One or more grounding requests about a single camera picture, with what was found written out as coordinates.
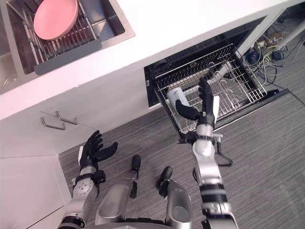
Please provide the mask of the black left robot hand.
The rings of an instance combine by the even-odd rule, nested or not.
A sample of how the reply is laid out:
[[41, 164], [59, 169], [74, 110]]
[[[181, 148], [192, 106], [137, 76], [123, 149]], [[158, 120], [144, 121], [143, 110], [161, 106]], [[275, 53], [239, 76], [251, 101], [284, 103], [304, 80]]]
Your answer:
[[80, 146], [78, 154], [80, 169], [92, 166], [98, 170], [98, 162], [106, 160], [115, 154], [118, 143], [114, 142], [111, 146], [104, 148], [102, 141], [102, 134], [97, 130], [88, 138], [85, 145]]

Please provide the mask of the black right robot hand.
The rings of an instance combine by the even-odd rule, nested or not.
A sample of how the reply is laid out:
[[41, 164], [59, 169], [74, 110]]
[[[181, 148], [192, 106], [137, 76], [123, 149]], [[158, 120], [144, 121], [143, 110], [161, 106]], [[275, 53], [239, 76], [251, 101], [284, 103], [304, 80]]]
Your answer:
[[181, 100], [176, 100], [175, 108], [178, 114], [188, 120], [198, 120], [198, 124], [207, 124], [212, 127], [215, 125], [213, 113], [214, 96], [207, 80], [203, 77], [199, 80], [199, 97], [202, 99], [202, 110], [199, 112], [193, 107], [185, 106]]

